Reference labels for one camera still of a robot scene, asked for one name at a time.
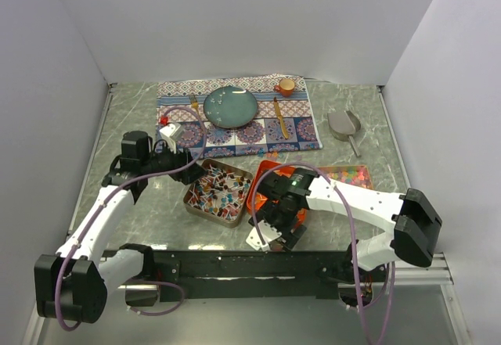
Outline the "orange tray of candies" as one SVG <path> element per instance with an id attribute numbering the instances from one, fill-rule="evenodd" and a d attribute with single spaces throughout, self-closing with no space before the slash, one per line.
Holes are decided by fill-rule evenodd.
<path id="1" fill-rule="evenodd" d="M 307 209 L 305 201 L 294 193 L 289 194 L 289 187 L 292 186 L 290 178 L 294 176 L 299 181 L 302 180 L 300 175 L 294 173 L 296 170 L 294 166 L 279 167 L 278 163 L 270 160 L 260 163 L 255 181 L 250 187 L 250 190 L 254 190 L 255 186 L 258 187 L 255 190 L 255 198 L 250 192 L 246 201 L 248 214 L 251 214 L 252 210 L 256 212 L 266 200 L 271 200 L 277 201 L 282 210 L 305 209 L 305 219 Z"/>

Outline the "brown tin of lollipops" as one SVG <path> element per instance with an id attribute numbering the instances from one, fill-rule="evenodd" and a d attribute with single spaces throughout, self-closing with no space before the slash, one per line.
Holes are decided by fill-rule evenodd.
<path id="1" fill-rule="evenodd" d="M 202 167 L 207 173 L 186 190 L 185 209 L 225 228 L 235 228 L 247 211 L 253 174 L 212 159 L 204 160 Z"/>

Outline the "gold tin of star candies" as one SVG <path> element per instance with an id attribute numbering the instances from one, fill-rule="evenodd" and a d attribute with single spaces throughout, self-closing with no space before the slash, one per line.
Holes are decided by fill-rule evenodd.
<path id="1" fill-rule="evenodd" d="M 373 183 L 366 165 L 334 165 L 319 168 L 336 181 L 355 185 L 364 189 L 372 189 Z"/>

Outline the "silver metal scoop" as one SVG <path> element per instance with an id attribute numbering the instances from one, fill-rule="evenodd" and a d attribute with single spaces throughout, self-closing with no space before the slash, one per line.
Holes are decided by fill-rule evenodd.
<path id="1" fill-rule="evenodd" d="M 350 110 L 338 110 L 327 114 L 328 125 L 333 136 L 342 142 L 348 142 L 356 157 L 361 153 L 354 135 L 361 129 L 361 123 Z"/>

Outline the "clear plastic jar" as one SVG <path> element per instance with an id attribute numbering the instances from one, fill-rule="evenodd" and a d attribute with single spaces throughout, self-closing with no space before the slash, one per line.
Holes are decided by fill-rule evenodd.
<path id="1" fill-rule="evenodd" d="M 270 250 L 272 252 L 286 252 L 287 248 L 280 242 L 272 241 L 269 244 Z"/>

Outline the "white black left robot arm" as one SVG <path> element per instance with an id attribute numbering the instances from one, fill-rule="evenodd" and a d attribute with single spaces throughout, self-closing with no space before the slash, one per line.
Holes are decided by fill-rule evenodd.
<path id="1" fill-rule="evenodd" d="M 96 322 L 108 296 L 127 281 L 158 284 L 160 272 L 149 246 L 125 244 L 106 262 L 101 257 L 151 178 L 167 175 L 190 185 L 205 175 L 188 149 L 178 149 L 183 132 L 180 124 L 164 126 L 157 142 L 144 131 L 123 135 L 121 152 L 104 176 L 91 210 L 53 255 L 42 254 L 34 265 L 39 316 L 54 318 L 70 332 L 82 323 Z"/>

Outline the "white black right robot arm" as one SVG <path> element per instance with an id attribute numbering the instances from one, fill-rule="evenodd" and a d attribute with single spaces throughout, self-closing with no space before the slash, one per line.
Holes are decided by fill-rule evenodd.
<path id="1" fill-rule="evenodd" d="M 380 192 L 329 178 L 317 167 L 296 167 L 290 175 L 278 174 L 273 167 L 258 179 L 249 196 L 265 196 L 266 201 L 251 211 L 252 230 L 246 242 L 254 250 L 268 251 L 281 241 L 294 246 L 294 233 L 301 229 L 300 210 L 342 214 L 351 223 L 361 221 L 380 229 L 370 239 L 358 240 L 351 256 L 343 262 L 343 273 L 360 281 L 375 268 L 394 261 L 428 268 L 434 259 L 442 219 L 426 195 L 409 188 L 404 193 Z"/>

